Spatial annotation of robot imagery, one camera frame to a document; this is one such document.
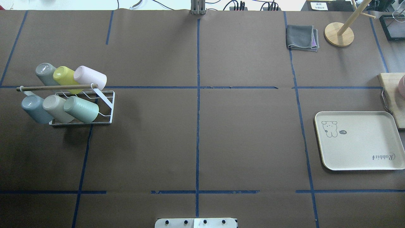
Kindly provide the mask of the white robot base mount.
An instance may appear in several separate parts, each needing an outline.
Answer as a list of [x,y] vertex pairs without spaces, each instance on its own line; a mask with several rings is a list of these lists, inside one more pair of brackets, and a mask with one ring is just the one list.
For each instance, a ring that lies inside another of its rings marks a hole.
[[161,218],[155,228],[237,228],[234,218]]

